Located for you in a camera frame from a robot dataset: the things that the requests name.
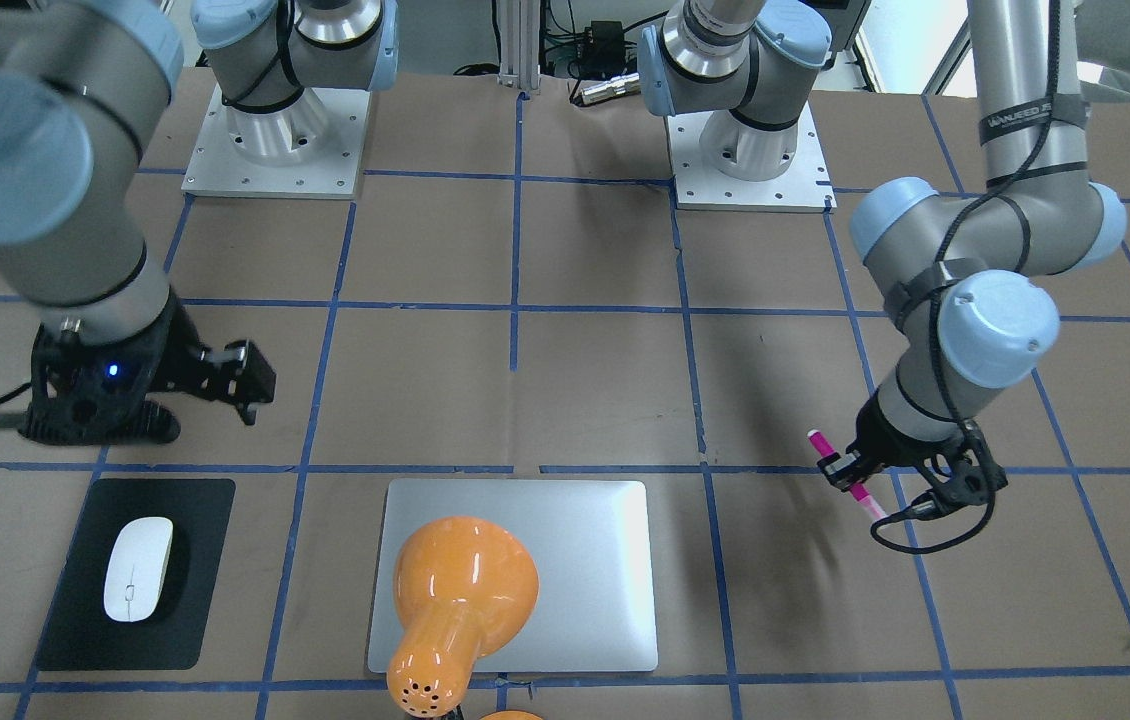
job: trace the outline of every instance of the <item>light blue cap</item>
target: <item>light blue cap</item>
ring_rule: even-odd
[[[169,18],[164,17],[153,0],[66,1],[85,6],[125,28],[137,44],[153,55],[154,63],[166,76],[166,83],[169,84],[169,99],[173,101],[173,88],[182,70],[182,38],[179,37],[179,29],[173,27]]]
[[[646,102],[649,114],[670,118],[676,114],[671,104],[671,86],[667,83],[667,66],[658,51],[658,28],[647,26],[641,32],[637,45],[637,72],[641,73],[641,96]]]
[[[1022,381],[1058,340],[1049,293],[1009,270],[984,270],[955,284],[939,311],[944,356],[976,387]]]
[[[62,97],[0,70],[0,245],[58,227],[80,205],[93,173],[89,133]]]
[[[1112,255],[1116,248],[1121,248],[1121,241],[1124,240],[1128,227],[1129,218],[1116,191],[1096,182],[1090,182],[1090,186],[1099,193],[1099,199],[1103,199],[1103,224],[1099,225],[1099,234],[1094,238],[1094,245],[1090,245],[1089,252],[1086,252],[1085,258],[1081,258],[1077,264],[1072,264],[1068,270],[1085,268],[1087,264],[1098,263]]]
[[[374,63],[374,73],[370,76],[370,87],[365,90],[391,90],[395,85],[395,69],[400,66],[400,46],[395,37],[395,0],[385,0],[382,19],[379,20],[379,60]]]
[[[867,255],[880,242],[880,237],[889,232],[889,227],[913,206],[937,193],[939,191],[921,177],[892,179],[868,192],[863,201],[859,202],[853,217],[849,218],[849,234],[854,238],[858,258],[867,263]]]
[[[756,18],[760,40],[793,63],[818,69],[831,50],[831,27],[818,10],[797,0],[770,0]]]
[[[191,27],[205,50],[227,47],[272,17],[276,0],[195,0]]]

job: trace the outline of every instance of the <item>mouse pad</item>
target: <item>mouse pad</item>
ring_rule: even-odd
[[[85,496],[45,636],[41,670],[185,670],[200,657],[236,483],[231,479],[99,479]],[[153,616],[118,623],[103,610],[112,546],[130,520],[173,521]]]

